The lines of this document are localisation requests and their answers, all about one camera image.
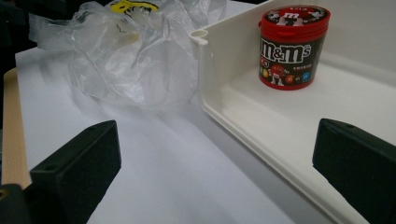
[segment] m&m's container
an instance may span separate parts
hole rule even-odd
[[[284,91],[311,84],[329,18],[327,9],[316,6],[288,6],[264,13],[259,23],[260,80]]]

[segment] white table surface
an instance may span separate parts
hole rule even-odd
[[[254,5],[229,2],[227,16]],[[89,223],[331,223],[203,112],[112,105],[70,85],[70,55],[16,55],[28,167],[85,128],[118,123],[122,167]]]

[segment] crumpled plastic wrap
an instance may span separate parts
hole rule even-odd
[[[72,50],[70,77],[85,94],[148,108],[190,99],[197,62],[189,33],[220,20],[226,0],[125,3],[134,2],[85,3],[70,21],[31,14],[30,39],[40,49]]]

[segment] white plastic tray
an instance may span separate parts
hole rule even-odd
[[[262,13],[269,1],[191,33],[206,113],[336,222],[367,221],[312,166],[321,118],[351,123],[396,145],[395,1],[315,2],[332,13],[314,82],[278,91],[258,77]]]

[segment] wooden edge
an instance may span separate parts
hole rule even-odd
[[[30,185],[27,168],[17,69],[4,74],[2,184]]]

